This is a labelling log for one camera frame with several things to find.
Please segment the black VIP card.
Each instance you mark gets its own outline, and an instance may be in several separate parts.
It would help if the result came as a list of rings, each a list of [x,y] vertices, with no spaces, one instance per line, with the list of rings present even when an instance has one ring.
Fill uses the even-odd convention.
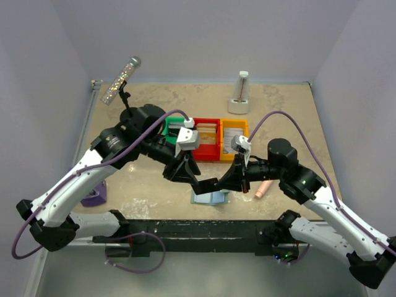
[[[202,181],[198,181],[196,184],[192,185],[192,190],[197,195],[216,192],[218,191],[217,184],[218,184],[217,178],[205,179]]]

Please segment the teal leather card holder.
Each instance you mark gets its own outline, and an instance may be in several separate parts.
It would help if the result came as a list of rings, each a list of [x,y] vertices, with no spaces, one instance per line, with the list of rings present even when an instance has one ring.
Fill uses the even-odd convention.
[[[228,190],[210,192],[206,194],[191,193],[191,203],[200,205],[217,206],[228,203]]]

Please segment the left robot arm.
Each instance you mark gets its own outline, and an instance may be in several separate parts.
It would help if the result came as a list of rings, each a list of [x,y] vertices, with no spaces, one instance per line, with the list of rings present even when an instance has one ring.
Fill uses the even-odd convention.
[[[100,182],[140,155],[164,164],[166,179],[197,183],[200,171],[192,151],[199,147],[199,136],[193,118],[184,118],[175,144],[161,136],[165,119],[175,112],[150,104],[124,110],[117,125],[103,130],[75,167],[49,191],[34,200],[21,200],[17,211],[25,221],[23,227],[30,229],[40,247],[58,251],[74,239],[90,236],[124,241],[129,224],[119,211],[84,215],[73,209]]]

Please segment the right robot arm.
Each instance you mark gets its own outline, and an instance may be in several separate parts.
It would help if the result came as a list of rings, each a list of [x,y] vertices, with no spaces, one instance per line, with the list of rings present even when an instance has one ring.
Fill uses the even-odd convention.
[[[231,147],[235,159],[218,182],[219,188],[248,192],[252,181],[277,180],[284,195],[316,213],[331,228],[321,231],[301,215],[287,211],[276,222],[277,238],[313,245],[346,265],[364,286],[379,288],[395,264],[395,237],[366,223],[338,199],[329,182],[300,165],[297,150],[288,140],[271,140],[266,160],[250,161],[251,144],[245,136],[233,137]]]

